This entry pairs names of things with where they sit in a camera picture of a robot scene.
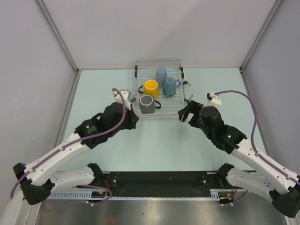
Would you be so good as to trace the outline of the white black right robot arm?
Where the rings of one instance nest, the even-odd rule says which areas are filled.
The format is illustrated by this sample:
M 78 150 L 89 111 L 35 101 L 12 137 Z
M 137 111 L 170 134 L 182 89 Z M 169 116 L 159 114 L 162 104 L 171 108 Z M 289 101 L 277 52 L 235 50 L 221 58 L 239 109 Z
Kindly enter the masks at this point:
M 218 149 L 232 155 L 259 173 L 252 175 L 224 164 L 218 170 L 216 182 L 221 188 L 238 186 L 270 201 L 274 208 L 283 215 L 294 218 L 300 210 L 300 176 L 282 166 L 260 150 L 244 133 L 222 120 L 217 105 L 206 105 L 190 101 L 178 111 L 179 120 L 184 122 L 189 114 L 189 125 L 199 128 Z

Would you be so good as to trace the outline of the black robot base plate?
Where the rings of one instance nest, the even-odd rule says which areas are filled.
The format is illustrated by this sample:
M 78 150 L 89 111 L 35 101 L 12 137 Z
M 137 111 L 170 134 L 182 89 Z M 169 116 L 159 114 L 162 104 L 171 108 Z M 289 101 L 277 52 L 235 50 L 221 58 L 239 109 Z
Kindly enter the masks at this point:
M 208 197 L 213 189 L 236 193 L 239 189 L 207 171 L 105 172 L 93 186 L 107 188 L 113 197 Z

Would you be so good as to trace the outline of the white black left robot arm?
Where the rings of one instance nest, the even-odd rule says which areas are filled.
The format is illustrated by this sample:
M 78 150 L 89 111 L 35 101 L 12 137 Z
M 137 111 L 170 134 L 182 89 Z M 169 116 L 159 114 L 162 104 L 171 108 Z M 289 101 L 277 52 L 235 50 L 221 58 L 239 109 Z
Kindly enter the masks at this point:
M 16 164 L 13 170 L 24 199 L 29 205 L 35 205 L 47 199 L 56 190 L 101 186 L 104 174 L 96 163 L 69 172 L 60 172 L 58 168 L 80 154 L 107 142 L 119 131 L 135 129 L 141 115 L 140 109 L 136 107 L 123 107 L 121 103 L 112 103 L 103 112 L 84 120 L 69 138 L 40 159 L 29 164 Z

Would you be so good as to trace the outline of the grey ceramic mug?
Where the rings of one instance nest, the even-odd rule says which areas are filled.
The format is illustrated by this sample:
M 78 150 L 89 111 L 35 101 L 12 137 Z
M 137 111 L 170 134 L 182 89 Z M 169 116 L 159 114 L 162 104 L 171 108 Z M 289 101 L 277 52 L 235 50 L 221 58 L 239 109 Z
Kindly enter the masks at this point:
M 142 114 L 153 114 L 156 109 L 161 108 L 161 103 L 155 100 L 151 95 L 142 95 L 139 98 L 139 109 Z

